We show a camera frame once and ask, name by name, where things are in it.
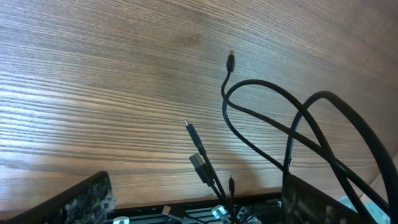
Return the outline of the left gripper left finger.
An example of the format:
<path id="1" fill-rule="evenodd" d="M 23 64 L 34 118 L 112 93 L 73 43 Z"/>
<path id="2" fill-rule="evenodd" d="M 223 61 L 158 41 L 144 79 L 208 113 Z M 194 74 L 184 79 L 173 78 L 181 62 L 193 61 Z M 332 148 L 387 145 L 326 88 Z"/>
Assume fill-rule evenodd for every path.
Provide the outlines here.
<path id="1" fill-rule="evenodd" d="M 115 206 L 109 174 L 100 171 L 6 223 L 104 223 Z"/>

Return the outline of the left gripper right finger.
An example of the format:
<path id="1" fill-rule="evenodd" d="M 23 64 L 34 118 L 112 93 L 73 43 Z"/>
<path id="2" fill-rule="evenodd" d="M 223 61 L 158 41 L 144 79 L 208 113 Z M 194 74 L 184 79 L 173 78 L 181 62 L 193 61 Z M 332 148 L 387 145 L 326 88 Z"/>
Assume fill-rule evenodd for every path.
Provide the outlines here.
<path id="1" fill-rule="evenodd" d="M 339 203 L 327 194 L 289 174 L 282 186 L 282 209 L 286 223 L 350 224 L 370 219 Z"/>

